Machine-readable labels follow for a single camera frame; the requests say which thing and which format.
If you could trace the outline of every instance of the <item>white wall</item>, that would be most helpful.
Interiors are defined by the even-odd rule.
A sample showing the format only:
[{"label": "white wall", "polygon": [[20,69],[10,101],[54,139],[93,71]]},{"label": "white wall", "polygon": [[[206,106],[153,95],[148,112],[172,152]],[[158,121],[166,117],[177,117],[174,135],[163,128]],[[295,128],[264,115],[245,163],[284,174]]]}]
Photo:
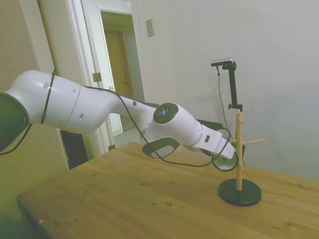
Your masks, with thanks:
[{"label": "white wall", "polygon": [[132,82],[132,90],[134,99],[144,101],[144,92],[141,79],[141,71],[136,47],[135,35],[132,32],[123,32],[123,40],[125,45],[126,56]]},{"label": "white wall", "polygon": [[[319,33],[315,0],[137,0],[148,101],[176,102],[196,118],[223,122],[211,60],[233,57],[244,105],[247,165],[319,179]],[[155,36],[147,38],[152,18]],[[228,74],[222,71],[225,105]],[[234,132],[235,111],[226,110]]]},{"label": "white wall", "polygon": [[[0,49],[0,92],[26,70],[53,71],[36,0],[0,1]],[[0,238],[33,238],[16,197],[67,170],[60,135],[46,125],[34,124],[17,150],[0,156]]]}]

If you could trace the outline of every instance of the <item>black cable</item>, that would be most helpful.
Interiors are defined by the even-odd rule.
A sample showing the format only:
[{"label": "black cable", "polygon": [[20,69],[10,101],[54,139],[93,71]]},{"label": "black cable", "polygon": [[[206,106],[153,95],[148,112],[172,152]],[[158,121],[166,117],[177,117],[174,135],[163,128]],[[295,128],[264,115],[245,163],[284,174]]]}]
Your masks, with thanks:
[{"label": "black cable", "polygon": [[221,102],[221,108],[223,109],[224,121],[225,121],[226,128],[228,129],[228,132],[229,132],[229,134],[230,134],[230,137],[233,138],[233,137],[231,136],[231,133],[230,133],[230,131],[229,131],[229,127],[228,127],[228,124],[227,124],[227,121],[226,121],[224,104],[223,104],[223,100],[222,100],[222,97],[221,97],[221,92],[220,92],[220,73],[219,73],[218,66],[216,66],[216,69],[217,69],[217,75],[218,75],[218,92],[219,92],[219,98],[220,98],[220,102]]},{"label": "black cable", "polygon": [[[45,106],[44,106],[44,111],[43,111],[43,115],[42,115],[42,120],[41,120],[41,124],[43,124],[44,122],[44,119],[46,118],[46,110],[47,110],[47,107],[48,107],[48,104],[49,104],[49,99],[50,99],[50,95],[51,95],[51,90],[52,90],[52,85],[53,85],[53,80],[54,80],[54,77],[56,75],[56,72],[55,72],[55,69],[53,70],[52,74],[51,74],[51,82],[50,82],[50,86],[49,86],[49,91],[48,91],[48,95],[46,97],[46,102],[45,102]],[[18,142],[18,144],[10,151],[8,152],[5,152],[5,153],[0,153],[0,156],[3,156],[3,155],[6,155],[6,154],[9,154],[9,153],[12,153],[13,151],[15,151],[19,145],[22,143],[22,141],[24,140],[24,138],[26,137],[26,135],[28,134],[30,128],[32,127],[32,124],[29,124],[27,130],[25,131],[24,135],[22,136],[22,138],[20,139],[20,141]]]},{"label": "black cable", "polygon": [[53,80],[54,80],[55,75],[56,75],[56,73],[55,73],[55,69],[54,69],[53,72],[52,72],[52,75],[51,75],[50,87],[49,87],[48,95],[46,97],[46,102],[45,102],[45,106],[44,106],[44,111],[43,111],[43,115],[42,115],[41,124],[43,124],[44,119],[46,118],[46,109],[48,108],[49,99],[50,99],[51,90],[52,90],[52,85],[53,85]]},{"label": "black cable", "polygon": [[182,166],[189,166],[189,167],[196,167],[196,168],[200,168],[200,167],[205,167],[205,166],[208,166],[209,164],[211,164],[213,162],[213,160],[216,160],[216,158],[218,158],[220,156],[220,154],[223,152],[224,148],[226,147],[227,143],[229,142],[230,140],[230,135],[225,143],[225,145],[223,146],[223,148],[221,149],[221,151],[219,152],[219,154],[216,155],[216,157],[214,159],[212,159],[210,162],[206,163],[206,164],[202,164],[202,165],[193,165],[193,164],[188,164],[188,163],[177,163],[177,162],[171,162],[171,161],[167,161],[166,159],[163,159],[158,153],[156,150],[154,150],[151,146],[151,144],[148,142],[148,140],[144,137],[143,133],[141,132],[141,130],[139,129],[138,125],[136,124],[135,120],[133,119],[128,107],[126,106],[124,100],[122,99],[122,97],[117,94],[116,92],[114,91],[111,91],[111,90],[107,90],[107,89],[103,89],[103,88],[96,88],[96,87],[90,87],[90,86],[84,86],[86,88],[90,88],[90,89],[94,89],[94,90],[102,90],[102,91],[107,91],[107,92],[110,92],[110,93],[113,93],[114,95],[116,95],[122,102],[125,110],[127,111],[131,121],[133,122],[135,128],[138,130],[140,136],[144,139],[144,141],[146,142],[146,144],[151,148],[151,150],[156,154],[156,156],[161,159],[162,161],[164,161],[165,163],[170,163],[170,164],[175,164],[175,165],[182,165]]},{"label": "black cable", "polygon": [[15,151],[15,150],[19,147],[19,145],[22,143],[22,141],[24,140],[24,138],[26,137],[26,135],[28,134],[28,132],[29,132],[29,130],[31,129],[32,125],[33,125],[32,123],[29,124],[29,126],[28,126],[28,128],[26,129],[24,135],[22,136],[22,138],[20,139],[20,141],[16,144],[16,146],[15,146],[12,150],[10,150],[10,151],[8,151],[8,152],[5,152],[5,153],[0,153],[0,156],[9,154],[9,153],[12,153],[13,151]]}]

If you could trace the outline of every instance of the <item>open doorway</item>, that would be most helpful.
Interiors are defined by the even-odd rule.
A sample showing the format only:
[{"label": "open doorway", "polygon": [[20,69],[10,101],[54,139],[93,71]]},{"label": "open doorway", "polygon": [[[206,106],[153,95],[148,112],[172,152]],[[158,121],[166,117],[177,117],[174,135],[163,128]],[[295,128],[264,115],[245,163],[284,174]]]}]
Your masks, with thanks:
[{"label": "open doorway", "polygon": [[[109,89],[145,101],[132,15],[101,11],[101,18],[114,83]],[[130,118],[120,116],[120,124],[111,123],[116,146],[140,141]]]}]

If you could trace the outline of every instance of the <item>wall plate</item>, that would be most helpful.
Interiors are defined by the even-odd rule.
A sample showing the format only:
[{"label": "wall plate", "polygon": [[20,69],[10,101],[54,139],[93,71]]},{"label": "wall plate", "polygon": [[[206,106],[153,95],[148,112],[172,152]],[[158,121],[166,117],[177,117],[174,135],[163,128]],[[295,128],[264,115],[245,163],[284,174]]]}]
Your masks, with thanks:
[{"label": "wall plate", "polygon": [[148,37],[154,36],[154,25],[153,25],[153,19],[146,21],[146,30],[148,32]]}]

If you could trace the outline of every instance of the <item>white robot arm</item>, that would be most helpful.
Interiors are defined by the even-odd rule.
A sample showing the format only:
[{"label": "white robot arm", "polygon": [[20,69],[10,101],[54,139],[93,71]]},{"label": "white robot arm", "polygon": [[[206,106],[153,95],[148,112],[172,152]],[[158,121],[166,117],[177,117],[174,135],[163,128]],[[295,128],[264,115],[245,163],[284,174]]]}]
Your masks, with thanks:
[{"label": "white robot arm", "polygon": [[0,151],[29,123],[87,133],[96,130],[110,113],[128,116],[125,106],[148,142],[141,138],[148,156],[166,157],[179,144],[212,155],[220,153],[226,159],[234,155],[234,147],[220,132],[204,126],[177,104],[141,103],[38,71],[22,73],[8,91],[0,93]]}]

